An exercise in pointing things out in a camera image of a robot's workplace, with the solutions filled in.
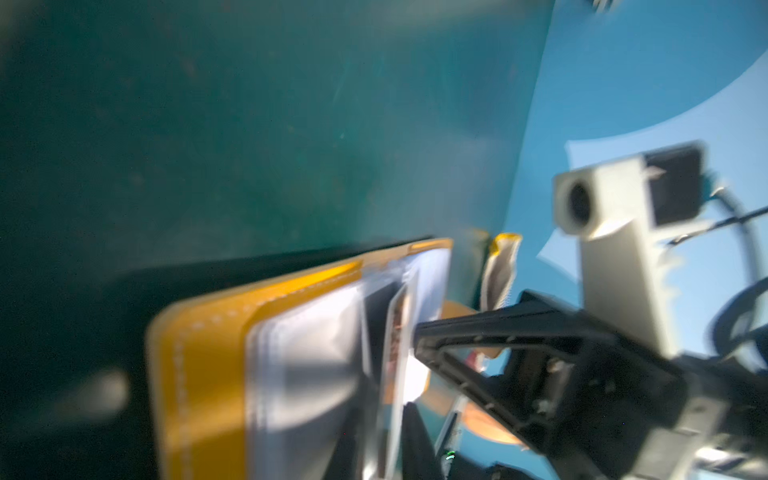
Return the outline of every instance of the black cable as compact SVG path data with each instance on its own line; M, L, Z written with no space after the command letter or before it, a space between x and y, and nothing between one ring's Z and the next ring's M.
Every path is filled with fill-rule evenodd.
M754 232L753 225L744 220L744 210L736 198L731 195L728 190L720 188L715 190L712 194L715 200L728 211L731 215L738 219L738 231L740 233L741 241L744 249L744 263L747 271L748 285L755 285L762 279L762 268L760 261L760 249L757 246L757 235ZM758 302L753 300L751 308L739 316L737 321L733 324L731 331L727 333L729 336L729 342L715 341L715 349L721 356L725 356L728 353L734 351L734 348L729 348L734 343L740 345L742 341L740 339L744 337L752 329L755 324L755 319L760 315L760 308Z
M758 339L766 332L768 326L761 326L736 338L731 336L739 319L753 310L757 298L766 291L768 291L768 277L739 292L717 316L713 325L712 338L715 342L715 349L720 356L729 356L743 343Z
M725 209L731 217L715 223L712 227L706 230L678 237L669 242L669 245L674 247L686 240L698 237L699 235L737 224L744 250L744 263L746 264L748 276L747 280L750 288L753 288L761 282L763 269L761 267L762 262L760 258L760 249L757 245L757 236L750 221L768 214L768 206L745 214L739 201L723 188L715 190L712 194L712 198L717 200L718 204ZM747 305L748 308L744 307L744 311L741 312L739 316L729 317L727 321L724 321L723 317L720 316L715 321L712 340L715 350L721 358L730 355L743 343L752 339L753 335L750 335L750 330L755 323L755 319L760 314L758 308L759 302L756 299L757 297L755 296L752 300L742 300L741 305L744 305L745 301L751 301L751 303Z
M669 245L672 247L675 247L677 245L680 245L686 240L690 240L694 237L698 237L700 235L704 235L705 233L713 232L715 230L719 230L723 227L730 227L731 225L735 223L742 223L747 222L749 220L761 217L765 214L768 214L768 206L765 206L763 208L758 208L757 210L752 210L748 214L744 214L742 217L730 217L725 220L721 220L717 223L715 223L712 227L707 228L706 230L700 230L698 232L693 233L687 233L685 235L681 235L678 238L674 240L670 240Z

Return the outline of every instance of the green surface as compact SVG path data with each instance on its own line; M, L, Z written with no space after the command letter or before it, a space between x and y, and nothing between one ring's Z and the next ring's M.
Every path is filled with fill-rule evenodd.
M0 475L155 475L152 302L263 273L202 262L448 236L449 297L474 298L552 0L11 3ZM105 369L126 409L58 422Z

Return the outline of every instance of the blue surface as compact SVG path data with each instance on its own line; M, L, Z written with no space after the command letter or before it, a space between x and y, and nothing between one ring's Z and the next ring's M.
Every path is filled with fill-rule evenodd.
M536 259L554 229L566 142L650 127L707 100L768 48L767 18L760 0L627 1L605 15L555 3L505 221L525 238L510 300L527 288L579 301L572 279Z
M566 142L643 131L690 111L741 76L768 48L768 2L760 0L624 0L604 15L593 13L589 4L557 0L552 14L505 221L505 231L524 236L510 303L524 289L580 303L576 281L537 258L554 229L552 178L570 167ZM706 131L696 127L703 124L704 117L694 115L696 119L673 125L671 130L662 129L658 134L643 131L645 143L624 143L617 137L611 154L616 157L642 151L654 141L693 140L680 138L684 128L697 137L712 135L717 162L735 164L730 172L741 172L728 178L740 185L748 206L768 204L768 198L760 196L764 188L757 194L768 177L765 135L761 133L768 130L768 122L764 114L757 113L766 111L768 77L762 78L762 84L760 78L753 79L750 85L725 100L729 108L707 112L711 121L719 118L721 122L715 121ZM747 92L754 108L734 113L741 106L738 98ZM591 154L599 156L598 147L590 150ZM743 155L745 150L752 154ZM751 186L744 180L750 174ZM696 263L692 259L690 268L686 266L670 278L686 288L691 298L691 308L676 310L682 343L688 349L704 349L703 323L693 319L708 320L713 302L720 302L723 292L726 296L727 292L735 293L743 282L741 272L734 273L740 268L735 242L733 238L724 241L725 235L731 233L723 232L698 246L693 241L684 245L682 254L695 256ZM726 246L725 252L713 247L718 242ZM700 286L702 282L718 289L718 295L699 302L700 290L695 290L694 284ZM462 451L486 465L506 462L552 478L542 466L543 459L512 445L468 435Z

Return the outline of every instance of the light blue background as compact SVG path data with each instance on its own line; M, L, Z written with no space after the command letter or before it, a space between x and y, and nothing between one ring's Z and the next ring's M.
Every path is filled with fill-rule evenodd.
M710 165L746 206L768 204L768 57L758 61L768 49L768 2L623 0L603 15L590 4L555 3L505 222L524 236L510 302L525 289L580 301L577 283L537 258L554 231L552 178L570 167L568 142L604 161L703 139ZM590 139L605 140L575 142ZM763 239L765 229L763 221ZM740 250L732 231L677 250L687 264L668 282L682 292L673 304L680 343L706 352L708 322L744 285ZM476 461L552 478L536 455L466 435L462 453Z

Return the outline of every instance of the white stitching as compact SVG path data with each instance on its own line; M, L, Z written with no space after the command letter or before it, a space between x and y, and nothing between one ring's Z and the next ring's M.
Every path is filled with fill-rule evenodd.
M269 302L274 302L275 300L280 300L282 298L286 298L291 295L296 295L298 293L302 293L307 290L311 290L314 288L317 288L322 285L326 285L329 282L343 280L347 278L348 276L354 275L355 273L358 273L357 270L344 273L340 276L335 276L332 278L329 278L328 280L324 280L320 283L314 283L313 285L305 286L302 289L295 290L290 293L284 293L283 295L274 296L269 299L262 300L259 303L256 303L252 305L251 310L246 311L246 307L248 305L243 307L244 313L253 312L255 310L258 310L262 305ZM230 318L234 318L237 316L237 312L234 310L230 310L227 312L227 315ZM210 322L216 326L220 325L222 321L221 315L214 315L210 318ZM181 330L178 333L178 338L175 344L175 355L174 355L174 379L176 381L176 408L179 412L180 417L180 428L181 431L181 468L182 468L182 475L184 476L184 480L192 480L194 475L194 470L192 467L192 448L190 444L190 432L189 432L189 414L190 409L189 405L187 403L188 395L187 395L187 389L186 389L186 373L184 371L184 342L189 338L191 330L200 330L203 329L204 323L202 322L195 322L191 326L187 326L186 329Z

